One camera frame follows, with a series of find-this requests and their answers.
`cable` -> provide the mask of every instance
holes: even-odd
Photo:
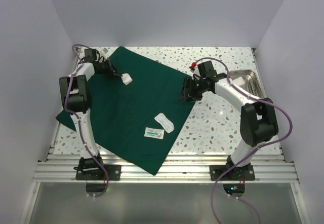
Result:
[[[215,183],[214,183],[214,185],[213,185],[213,189],[212,189],[212,194],[211,194],[211,207],[212,207],[212,211],[213,211],[213,214],[214,214],[215,219],[217,220],[217,222],[218,222],[219,224],[222,224],[221,221],[220,221],[220,219],[218,218],[218,216],[217,216],[217,214],[216,214],[216,211],[215,211],[215,209],[214,209],[214,202],[213,202],[214,192],[215,192],[216,185],[217,185],[217,183],[219,182],[219,180],[220,180],[223,176],[225,176],[228,172],[230,172],[232,169],[234,169],[236,166],[238,166],[240,163],[244,162],[246,159],[248,159],[249,157],[251,157],[252,155],[254,155],[254,154],[255,154],[259,149],[261,149],[261,148],[263,148],[263,147],[266,147],[266,146],[268,146],[268,145],[275,144],[275,143],[278,143],[278,142],[280,142],[280,141],[283,141],[283,140],[287,139],[287,138],[289,137],[289,135],[292,133],[292,130],[293,130],[293,122],[292,122],[292,119],[289,117],[288,113],[287,113],[285,110],[283,110],[281,107],[279,107],[279,106],[277,106],[277,105],[275,105],[275,104],[273,104],[273,103],[271,103],[271,102],[264,101],[264,100],[262,100],[262,99],[257,99],[257,98],[254,98],[254,97],[249,97],[249,95],[247,95],[245,92],[241,91],[238,87],[236,87],[236,86],[234,85],[234,83],[231,82],[230,77],[229,77],[229,70],[228,70],[228,67],[226,66],[226,64],[225,64],[223,61],[221,61],[221,60],[219,60],[219,59],[217,59],[217,58],[205,57],[205,58],[201,58],[201,59],[197,60],[196,63],[198,63],[198,62],[200,62],[200,61],[202,61],[202,60],[204,60],[204,59],[215,60],[215,61],[217,61],[217,62],[220,62],[220,63],[225,67],[226,74],[227,74],[226,77],[227,77],[227,81],[228,81],[228,83],[229,83],[229,84],[230,84],[230,85],[231,85],[231,86],[232,86],[232,87],[233,87],[233,88],[234,88],[238,93],[240,93],[241,95],[243,95],[243,96],[249,98],[249,99],[252,100],[252,101],[257,101],[257,102],[260,102],[260,103],[263,103],[263,104],[266,104],[266,105],[269,105],[269,106],[273,106],[274,108],[276,108],[276,109],[278,109],[279,111],[281,111],[281,112],[286,116],[286,118],[288,119],[288,122],[289,122],[289,131],[288,131],[288,133],[287,133],[284,137],[282,137],[282,138],[280,138],[280,139],[277,139],[277,140],[274,140],[274,141],[272,141],[272,142],[269,142],[269,143],[263,144],[263,145],[259,146],[258,148],[255,148],[255,149],[254,149],[250,154],[248,154],[248,155],[247,155],[246,157],[244,157],[242,160],[240,160],[239,162],[237,162],[236,164],[234,164],[232,167],[230,167],[229,169],[227,169],[225,172],[223,172],[223,173],[222,173],[222,174],[217,178],[217,180],[215,181]],[[247,201],[245,201],[245,200],[243,200],[243,199],[240,199],[240,200],[241,200],[242,202],[248,204],[249,206],[251,206],[251,207],[253,208],[253,210],[256,212],[256,214],[257,214],[257,216],[258,216],[259,224],[261,224],[260,214],[259,214],[259,212],[255,209],[255,207],[253,207],[249,202],[247,202]]]
[[[89,48],[88,46],[85,46],[85,45],[81,45],[81,44],[75,44],[72,46],[72,50],[74,52],[74,54],[76,55],[76,57],[79,59],[79,61],[82,63],[81,66],[79,66],[79,68],[76,69],[76,71],[74,73],[71,74],[71,77],[70,77],[70,82],[69,82],[69,86],[68,86],[68,89],[67,89],[67,92],[66,92],[66,98],[65,98],[65,102],[64,102],[64,109],[70,113],[70,114],[73,114],[76,116],[76,119],[78,120],[78,128],[79,128],[79,132],[80,132],[80,138],[81,138],[81,141],[82,141],[82,144],[85,146],[87,152],[89,153],[89,155],[92,157],[92,159],[99,165],[99,167],[103,170],[105,176],[106,176],[106,179],[107,179],[107,182],[106,182],[106,186],[105,186],[105,189],[103,192],[101,192],[100,194],[97,194],[97,195],[93,195],[94,198],[96,197],[100,197],[102,196],[108,189],[108,183],[109,183],[109,175],[106,171],[106,169],[104,168],[103,165],[101,165],[101,163],[95,158],[95,156],[92,154],[92,152],[90,151],[90,149],[88,148],[87,146],[87,143],[85,142],[85,139],[83,138],[83,135],[82,135],[82,129],[81,129],[81,120],[80,120],[80,117],[76,114],[76,112],[72,111],[72,110],[69,110],[67,108],[67,103],[68,103],[68,100],[69,100],[69,96],[70,96],[70,92],[71,92],[71,88],[72,88],[72,82],[73,82],[73,77],[76,75],[76,73],[83,67],[83,61],[82,59],[79,57],[79,55],[77,54],[76,52],[76,49],[75,47],[86,47],[86,48]]]

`terrazzo tabletop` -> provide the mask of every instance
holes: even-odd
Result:
[[[94,47],[110,56],[117,47]],[[189,66],[202,57],[224,61],[229,70],[252,69],[257,73],[251,48],[244,47],[126,47],[127,49],[186,74]],[[225,72],[213,61],[217,72]],[[230,155],[240,142],[240,113],[230,103],[211,92],[196,102],[169,154],[171,155]],[[77,134],[59,124],[54,154],[80,154]],[[112,153],[99,146],[101,155]],[[264,147],[260,155],[281,155],[280,144]]]

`black bracket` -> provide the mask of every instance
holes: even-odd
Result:
[[[211,181],[216,181],[217,178],[223,172],[225,172],[227,169],[228,169],[228,167],[226,165],[210,165],[209,166],[209,173],[210,173],[210,176],[211,176]],[[240,169],[239,167],[236,167],[232,171],[237,171],[239,169]],[[234,177],[230,173],[231,172],[229,172],[228,174],[223,176],[221,178],[221,181],[233,181],[233,180],[240,181],[244,177],[245,177],[245,181],[254,181],[255,180],[254,169],[253,169],[253,166],[251,164],[247,165],[246,168],[242,169],[240,171],[240,173],[236,175],[236,177]]]
[[[104,165],[104,168],[108,173],[109,181],[120,180],[120,174],[122,172],[121,165]],[[89,174],[87,172],[88,171],[77,171],[75,179],[76,180],[106,180],[104,174]]]

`metal frame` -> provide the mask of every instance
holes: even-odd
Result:
[[[38,162],[20,224],[28,224],[36,202],[41,182],[85,182],[75,180],[78,155],[55,155],[55,138],[59,124],[51,141],[49,154],[45,162]],[[210,165],[225,165],[228,155],[169,155],[158,174],[152,176],[143,169],[118,156],[102,155],[104,164],[121,165],[121,183],[212,183],[209,175]],[[309,224],[305,203],[301,196],[299,181],[294,163],[286,163],[283,155],[255,155],[252,159],[255,181],[250,183],[290,183],[302,224]]]

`green cloth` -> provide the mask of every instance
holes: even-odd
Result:
[[[118,77],[107,79],[100,74],[88,81],[95,141],[156,175],[194,105],[178,100],[186,75],[124,47],[119,47],[110,59],[133,81],[126,86]],[[163,129],[154,119],[159,113],[174,124],[174,131],[165,132],[162,140],[144,137],[146,127]],[[56,119],[75,131],[67,112],[62,111]]]

